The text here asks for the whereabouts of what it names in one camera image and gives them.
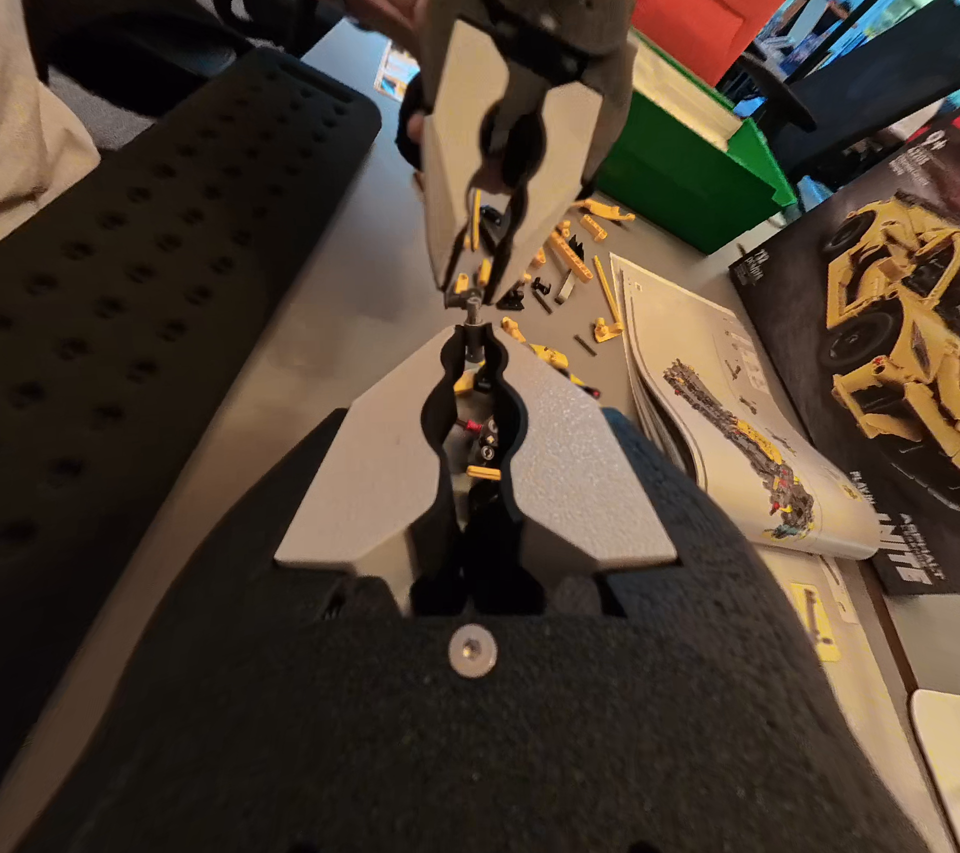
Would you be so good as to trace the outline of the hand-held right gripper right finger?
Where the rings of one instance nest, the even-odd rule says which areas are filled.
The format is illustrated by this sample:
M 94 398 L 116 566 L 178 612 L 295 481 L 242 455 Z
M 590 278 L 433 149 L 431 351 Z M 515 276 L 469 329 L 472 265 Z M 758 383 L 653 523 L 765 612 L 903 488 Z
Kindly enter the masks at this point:
M 678 559 L 601 404 L 486 324 L 493 459 L 472 468 L 472 609 L 623 615 L 609 577 Z

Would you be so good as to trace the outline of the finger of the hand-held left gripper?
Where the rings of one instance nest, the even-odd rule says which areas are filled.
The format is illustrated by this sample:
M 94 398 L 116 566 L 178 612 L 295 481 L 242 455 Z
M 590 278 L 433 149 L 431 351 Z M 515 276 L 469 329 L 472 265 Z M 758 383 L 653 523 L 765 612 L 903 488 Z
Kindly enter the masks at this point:
M 463 255 L 471 193 L 484 172 L 484 124 L 505 97 L 509 79 L 493 37 L 456 19 L 420 142 L 427 250 L 435 286 L 443 293 Z
M 514 136 L 507 154 L 521 165 L 493 253 L 485 305 L 522 280 L 579 194 L 602 103 L 596 91 L 570 83 L 546 91 L 538 112 L 523 119 L 524 137 Z

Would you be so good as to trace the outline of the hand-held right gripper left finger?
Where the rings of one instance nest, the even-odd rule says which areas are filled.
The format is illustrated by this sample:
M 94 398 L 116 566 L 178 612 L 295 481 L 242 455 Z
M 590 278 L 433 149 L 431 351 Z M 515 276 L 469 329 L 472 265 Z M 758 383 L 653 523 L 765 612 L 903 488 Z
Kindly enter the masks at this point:
M 275 550 L 277 565 L 377 578 L 410 613 L 431 559 L 415 544 L 415 523 L 442 489 L 423 414 L 447 375 L 448 345 L 462 362 L 462 333 L 444 328 L 353 401 Z

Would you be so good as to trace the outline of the toy car chassis model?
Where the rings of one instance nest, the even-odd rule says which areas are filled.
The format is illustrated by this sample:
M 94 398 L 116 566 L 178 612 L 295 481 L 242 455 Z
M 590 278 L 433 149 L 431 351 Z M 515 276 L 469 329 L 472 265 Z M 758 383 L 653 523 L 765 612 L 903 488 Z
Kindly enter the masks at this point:
M 520 324 L 509 314 L 501 316 L 499 329 L 569 380 L 577 389 L 596 401 L 601 399 L 599 389 L 571 371 L 570 360 L 566 354 L 529 340 L 522 332 Z M 476 483 L 499 481 L 502 460 L 497 419 L 492 413 L 492 403 L 485 399 L 493 388 L 493 382 L 487 373 L 485 359 L 468 359 L 462 376 L 454 384 L 459 411 L 456 426 L 471 440 L 463 472 Z

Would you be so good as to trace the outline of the grey axle with stop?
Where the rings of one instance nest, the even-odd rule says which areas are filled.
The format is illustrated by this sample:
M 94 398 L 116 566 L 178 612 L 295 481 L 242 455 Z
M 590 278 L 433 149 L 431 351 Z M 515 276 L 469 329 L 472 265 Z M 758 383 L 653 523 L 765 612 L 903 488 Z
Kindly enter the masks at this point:
M 465 309 L 462 324 L 466 360 L 479 365 L 485 360 L 485 323 L 482 317 L 483 297 L 479 290 L 471 291 L 463 302 Z

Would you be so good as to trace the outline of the grey desk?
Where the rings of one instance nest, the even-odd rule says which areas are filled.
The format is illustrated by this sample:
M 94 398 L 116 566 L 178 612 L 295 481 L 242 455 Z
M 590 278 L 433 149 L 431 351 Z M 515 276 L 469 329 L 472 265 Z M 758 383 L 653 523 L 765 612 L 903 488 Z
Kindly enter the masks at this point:
M 2 851 L 15 851 L 73 772 L 112 705 L 124 668 L 164 595 L 216 524 L 336 408 L 352 402 L 455 320 L 431 283 L 421 204 L 393 137 L 399 105 L 373 92 L 386 40 L 341 23 L 304 63 L 372 94 L 382 129 L 366 165 L 307 259 L 136 551 L 103 601 L 2 785 Z M 800 429 L 783 384 L 732 284 L 732 243 L 702 258 L 641 219 L 615 228 L 632 262 L 734 311 L 756 344 L 776 403 Z M 861 570 L 840 564 L 859 622 L 842 621 L 851 664 L 830 682 L 870 761 L 933 851 L 957 851 L 906 718 L 894 665 Z

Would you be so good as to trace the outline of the white paper packets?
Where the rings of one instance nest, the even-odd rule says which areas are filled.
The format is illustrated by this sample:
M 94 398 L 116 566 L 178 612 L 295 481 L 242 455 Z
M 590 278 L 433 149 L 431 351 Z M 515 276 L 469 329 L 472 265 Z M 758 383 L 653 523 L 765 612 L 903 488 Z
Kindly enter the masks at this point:
M 734 107 L 641 35 L 630 39 L 635 47 L 633 90 L 715 150 L 727 152 L 742 126 Z

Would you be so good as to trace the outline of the pile of loose toy bricks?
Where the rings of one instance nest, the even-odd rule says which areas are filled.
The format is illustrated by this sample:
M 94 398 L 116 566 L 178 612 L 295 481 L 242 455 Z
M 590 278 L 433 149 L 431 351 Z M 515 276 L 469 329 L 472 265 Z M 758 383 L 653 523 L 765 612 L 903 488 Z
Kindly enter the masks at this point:
M 507 213 L 483 202 L 483 193 L 474 188 L 467 200 L 467 224 L 462 235 L 462 251 L 479 255 L 474 271 L 460 271 L 447 284 L 445 291 L 458 292 L 469 288 L 483 297 L 490 280 L 495 240 L 507 226 Z M 609 237 L 609 226 L 634 223 L 637 216 L 624 208 L 595 198 L 584 199 L 570 209 L 570 218 L 559 221 L 548 236 L 546 246 L 540 247 L 530 261 L 522 279 L 509 287 L 494 302 L 501 312 L 514 314 L 524 308 L 524 297 L 530 295 L 551 315 L 554 307 L 562 307 L 573 291 L 597 281 L 608 316 L 599 316 L 591 325 L 591 341 L 576 333 L 573 340 L 589 355 L 595 356 L 594 345 L 620 338 L 625 330 L 618 300 L 599 255 L 589 257 L 579 235 L 573 231 L 578 225 L 594 245 L 603 245 Z

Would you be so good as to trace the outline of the green plastic bin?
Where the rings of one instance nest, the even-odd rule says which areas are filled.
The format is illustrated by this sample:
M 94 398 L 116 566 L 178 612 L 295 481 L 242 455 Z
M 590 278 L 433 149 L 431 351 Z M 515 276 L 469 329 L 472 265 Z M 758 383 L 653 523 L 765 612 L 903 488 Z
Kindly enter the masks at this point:
M 635 30 L 629 35 L 633 54 L 636 34 L 642 36 Z M 632 83 L 625 124 L 596 179 L 599 193 L 702 254 L 713 254 L 798 203 L 754 120 L 738 115 L 734 103 L 716 92 L 742 120 L 726 152 L 635 92 Z

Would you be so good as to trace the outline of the open instruction booklet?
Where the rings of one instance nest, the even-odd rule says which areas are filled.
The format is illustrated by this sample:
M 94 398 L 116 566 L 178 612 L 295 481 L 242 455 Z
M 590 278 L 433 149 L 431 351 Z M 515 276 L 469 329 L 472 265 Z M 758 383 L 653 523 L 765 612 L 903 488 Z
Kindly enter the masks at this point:
M 857 626 L 837 559 L 870 559 L 879 517 L 788 421 L 737 315 L 610 256 L 630 389 L 643 432 L 752 543 L 813 556 L 786 594 L 823 664 Z

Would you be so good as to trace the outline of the toy car set box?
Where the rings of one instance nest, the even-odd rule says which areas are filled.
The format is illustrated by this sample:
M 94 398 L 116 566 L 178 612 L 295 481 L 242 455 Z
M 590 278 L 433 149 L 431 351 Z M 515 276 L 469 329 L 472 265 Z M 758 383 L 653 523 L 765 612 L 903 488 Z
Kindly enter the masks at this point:
M 959 118 L 729 268 L 814 446 L 881 522 L 890 595 L 959 588 Z

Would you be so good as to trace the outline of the black office chair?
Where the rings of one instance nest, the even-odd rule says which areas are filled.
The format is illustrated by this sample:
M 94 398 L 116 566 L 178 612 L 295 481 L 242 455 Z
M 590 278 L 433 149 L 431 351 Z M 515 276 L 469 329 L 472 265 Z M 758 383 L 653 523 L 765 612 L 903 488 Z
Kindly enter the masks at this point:
M 958 91 L 958 2 L 933 0 L 804 78 L 782 79 L 750 52 L 736 67 L 764 98 L 754 123 L 795 184 L 856 143 Z

